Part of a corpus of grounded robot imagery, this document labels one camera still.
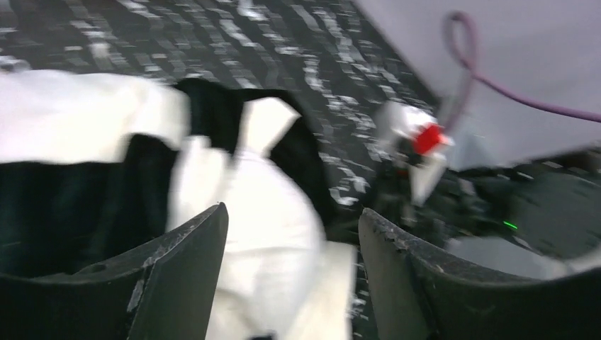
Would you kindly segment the black white checkered pillowcase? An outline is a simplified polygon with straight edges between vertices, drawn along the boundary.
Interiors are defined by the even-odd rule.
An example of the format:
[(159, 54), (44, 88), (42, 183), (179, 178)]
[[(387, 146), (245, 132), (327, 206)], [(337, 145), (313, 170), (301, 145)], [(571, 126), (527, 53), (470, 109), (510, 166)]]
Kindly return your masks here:
[(318, 141), (281, 89), (172, 85), (122, 74), (1, 74), (1, 272), (75, 272), (168, 229), (182, 143), (252, 149), (292, 181), (326, 228), (338, 209)]

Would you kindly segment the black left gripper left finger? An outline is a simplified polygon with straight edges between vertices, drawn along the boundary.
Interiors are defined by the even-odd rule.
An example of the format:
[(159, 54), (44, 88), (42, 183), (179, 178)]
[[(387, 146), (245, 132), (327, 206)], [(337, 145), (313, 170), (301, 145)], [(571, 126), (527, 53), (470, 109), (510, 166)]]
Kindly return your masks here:
[(1, 338), (203, 339), (227, 230), (219, 203), (73, 275), (4, 275)]

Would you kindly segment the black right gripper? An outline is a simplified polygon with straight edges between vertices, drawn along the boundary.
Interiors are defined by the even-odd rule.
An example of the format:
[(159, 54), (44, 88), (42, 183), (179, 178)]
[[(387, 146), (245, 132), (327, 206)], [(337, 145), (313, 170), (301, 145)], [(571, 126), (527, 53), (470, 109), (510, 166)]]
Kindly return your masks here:
[(416, 205), (408, 171), (388, 165), (376, 187), (378, 213), (438, 247), (498, 237), (564, 261), (600, 248), (598, 172), (550, 162), (447, 170), (426, 201)]

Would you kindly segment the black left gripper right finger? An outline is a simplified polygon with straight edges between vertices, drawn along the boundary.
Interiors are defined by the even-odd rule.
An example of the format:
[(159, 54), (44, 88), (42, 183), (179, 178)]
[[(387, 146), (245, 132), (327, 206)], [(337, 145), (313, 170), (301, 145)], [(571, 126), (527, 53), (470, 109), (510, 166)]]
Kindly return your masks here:
[(365, 209), (359, 240), (381, 339), (599, 339), (600, 270), (533, 280), (460, 259)]

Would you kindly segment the white pillow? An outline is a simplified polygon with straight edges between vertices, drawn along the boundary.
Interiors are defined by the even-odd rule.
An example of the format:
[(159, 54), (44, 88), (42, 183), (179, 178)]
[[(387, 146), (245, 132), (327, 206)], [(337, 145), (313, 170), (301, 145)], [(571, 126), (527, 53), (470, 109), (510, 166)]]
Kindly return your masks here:
[(356, 249), (329, 242), (315, 209), (271, 161), (206, 137), (182, 143), (168, 229), (224, 203), (228, 230), (207, 339), (349, 339)]

